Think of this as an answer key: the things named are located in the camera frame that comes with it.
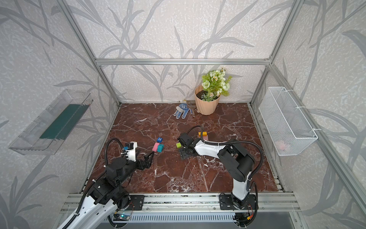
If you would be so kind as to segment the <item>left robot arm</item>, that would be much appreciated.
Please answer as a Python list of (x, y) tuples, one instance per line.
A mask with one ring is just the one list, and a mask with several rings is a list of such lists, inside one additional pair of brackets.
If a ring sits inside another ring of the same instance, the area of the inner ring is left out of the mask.
[[(115, 141), (122, 153), (112, 161), (108, 159), (108, 149)], [(104, 172), (83, 192), (76, 210), (59, 226), (60, 229), (95, 229), (105, 218), (131, 204), (129, 192), (123, 186), (131, 180), (136, 170), (151, 167), (154, 152), (137, 159), (137, 142), (125, 145), (117, 138), (111, 138), (104, 150)]]

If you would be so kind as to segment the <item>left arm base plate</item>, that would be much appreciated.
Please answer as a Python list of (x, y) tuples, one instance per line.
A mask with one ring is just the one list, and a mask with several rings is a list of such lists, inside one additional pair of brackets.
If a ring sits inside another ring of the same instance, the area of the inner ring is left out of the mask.
[(130, 195), (129, 198), (126, 210), (141, 211), (143, 209), (145, 195)]

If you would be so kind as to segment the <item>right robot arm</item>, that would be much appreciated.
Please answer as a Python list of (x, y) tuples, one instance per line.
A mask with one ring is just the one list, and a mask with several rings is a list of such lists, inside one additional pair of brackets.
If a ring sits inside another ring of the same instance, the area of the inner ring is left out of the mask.
[[(182, 133), (177, 138), (181, 159), (191, 156), (210, 156), (220, 159), (225, 169), (233, 178), (231, 198), (233, 206), (242, 210), (248, 206), (250, 181), (259, 171), (264, 162), (264, 151), (261, 146), (249, 141), (211, 142), (203, 138), (192, 138), (187, 133)], [(254, 167), (255, 159), (242, 144), (249, 144), (260, 152), (260, 161)]]

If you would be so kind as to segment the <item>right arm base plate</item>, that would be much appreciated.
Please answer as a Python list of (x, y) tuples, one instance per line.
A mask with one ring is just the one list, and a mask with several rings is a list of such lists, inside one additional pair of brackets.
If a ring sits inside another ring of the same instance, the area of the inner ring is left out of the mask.
[(257, 210), (257, 196), (248, 194), (244, 200), (239, 200), (232, 194), (219, 194), (220, 210)]

